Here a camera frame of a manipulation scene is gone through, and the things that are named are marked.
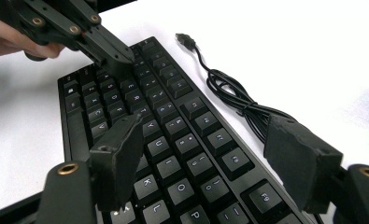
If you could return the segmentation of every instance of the black cable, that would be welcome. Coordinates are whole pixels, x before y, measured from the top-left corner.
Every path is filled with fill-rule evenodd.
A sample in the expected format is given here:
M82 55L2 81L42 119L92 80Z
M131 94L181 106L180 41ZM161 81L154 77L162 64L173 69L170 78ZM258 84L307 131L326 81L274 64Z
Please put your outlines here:
M289 114L276 110L271 107L259 105L246 92L245 88L233 77L225 73L208 68L202 61L202 55L196 47L195 41L189 35L177 34L178 42L190 51L195 50L198 55L199 63L207 71L206 84L225 104L237 109L237 114L244 117L251 130L256 134L260 141L265 144L266 132L268 128L268 118L271 114L295 120ZM319 214L313 214L317 223L323 221Z

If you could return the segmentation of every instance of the black keyboard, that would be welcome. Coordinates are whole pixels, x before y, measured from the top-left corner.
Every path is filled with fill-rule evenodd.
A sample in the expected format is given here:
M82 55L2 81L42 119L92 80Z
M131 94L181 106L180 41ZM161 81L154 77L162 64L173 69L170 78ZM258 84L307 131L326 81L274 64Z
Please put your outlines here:
M133 197L105 223L309 223L155 37L131 48L128 79L91 64L58 80L66 161L87 160L118 119L143 118Z

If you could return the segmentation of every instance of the cable plug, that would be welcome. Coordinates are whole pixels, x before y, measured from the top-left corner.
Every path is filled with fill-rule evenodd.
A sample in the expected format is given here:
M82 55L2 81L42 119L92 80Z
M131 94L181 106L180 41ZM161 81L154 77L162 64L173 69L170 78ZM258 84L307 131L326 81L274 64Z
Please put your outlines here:
M190 51L195 49L196 43L189 35L176 34L176 38L181 45L186 47L186 49L189 49Z

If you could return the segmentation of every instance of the white surface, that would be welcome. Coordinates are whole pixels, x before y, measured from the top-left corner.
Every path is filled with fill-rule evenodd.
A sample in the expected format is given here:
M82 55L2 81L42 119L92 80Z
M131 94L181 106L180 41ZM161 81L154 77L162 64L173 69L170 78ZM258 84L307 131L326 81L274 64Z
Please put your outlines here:
M208 91L206 72L175 33L191 35L206 64L260 105L291 114L343 152L343 167L369 164L369 0L140 0L102 18L127 45L156 36L261 159L262 144ZM43 63L0 57L0 209L41 191L64 160L56 80L89 62L67 49Z

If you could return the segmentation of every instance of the keyboard frame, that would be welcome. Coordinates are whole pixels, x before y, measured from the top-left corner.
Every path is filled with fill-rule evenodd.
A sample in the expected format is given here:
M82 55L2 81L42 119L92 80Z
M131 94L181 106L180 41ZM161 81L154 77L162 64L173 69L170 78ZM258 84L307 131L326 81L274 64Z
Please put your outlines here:
M158 76L152 67L152 65L149 64L149 62L145 59L145 62L149 66L149 68L152 70L153 75L160 81L161 86L163 87L163 90L167 95L169 95L169 98L171 102L175 105L177 108L177 111L179 115L186 121L189 128L191 129L191 132L195 135L197 138L199 144L204 149L204 152L209 157L209 159L212 161L212 163L215 165L215 167L218 169L219 175L224 179L227 187L231 190L231 192L234 194L237 201L242 204L242 208L244 211L246 211L248 217L250 217L251 221L255 221L254 223L258 223L255 216L253 216L253 213L248 209L247 206L245 206L245 202L243 201L241 197L241 193L244 191L253 188L258 183L266 180L272 188L278 193L278 195L281 197L281 199L286 203L286 205L290 208L290 210L295 214L295 216L303 223L313 223L309 219L309 215L301 212L297 209L295 203L289 196L289 194L284 190L282 185L275 179L275 177L268 171L268 169L263 165L263 163L258 159L258 157L253 153L253 151L249 148L249 146L246 145L246 143L240 138L240 135L234 131L234 128L230 126L229 122L220 114L220 112L217 110L215 106L208 100L208 98L205 96L205 94L193 83L191 78L184 72L184 70L179 66L179 64L176 62L176 60L173 59L173 57L170 55L170 53L167 51L167 49L154 37L151 36L147 39L142 40L141 42L148 40L153 41L156 46L163 52L164 56L171 62L171 64L178 70L178 72L183 76L183 78L187 81L187 83L191 86L192 91L183 95L182 97L179 97L175 99L170 91L167 89L167 87L163 84L161 81L160 76ZM59 89L59 102L60 102L60 108L61 108L61 119L62 119L62 132L63 132L63 144L64 144L64 160L65 161L71 161L73 160L72 154L71 154L71 148L69 144L69 135L68 135L68 128L67 128L67 118L65 114L65 103L64 103L64 84L63 84L63 78L58 79L58 89ZM236 142L237 146L242 148L244 153L248 156L248 158L254 163L255 167L251 169L250 171L247 171L244 175L238 177L234 181L230 181L228 179L228 176L222 171L219 162L214 158L214 156L210 153L210 151L207 149L206 144L202 140L202 137L199 136L197 131L195 131L191 125L191 122L188 120L188 118L185 116L183 111L181 110L180 106L184 105L186 102L190 101L191 99L199 97L208 110L216 117L218 122L220 122L222 128L224 128L228 134L233 138L233 140Z

